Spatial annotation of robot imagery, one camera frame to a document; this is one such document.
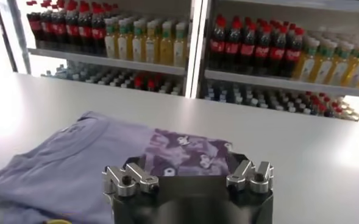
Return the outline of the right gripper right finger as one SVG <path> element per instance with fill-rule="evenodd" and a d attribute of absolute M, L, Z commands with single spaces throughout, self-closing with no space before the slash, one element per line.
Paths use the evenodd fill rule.
<path fill-rule="evenodd" d="M 274 167 L 262 161 L 256 166 L 244 154 L 230 152 L 227 157 L 230 173 L 226 176 L 226 189 L 230 194 L 251 191 L 254 194 L 268 194 L 273 190 Z"/>

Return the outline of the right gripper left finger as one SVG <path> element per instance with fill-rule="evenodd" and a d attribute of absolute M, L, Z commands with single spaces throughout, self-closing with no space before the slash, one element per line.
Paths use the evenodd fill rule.
<path fill-rule="evenodd" d="M 159 179 L 144 170 L 142 156 L 130 157 L 122 167 L 106 166 L 102 172 L 103 192 L 107 195 L 131 197 L 139 190 L 146 194 L 157 194 Z"/>

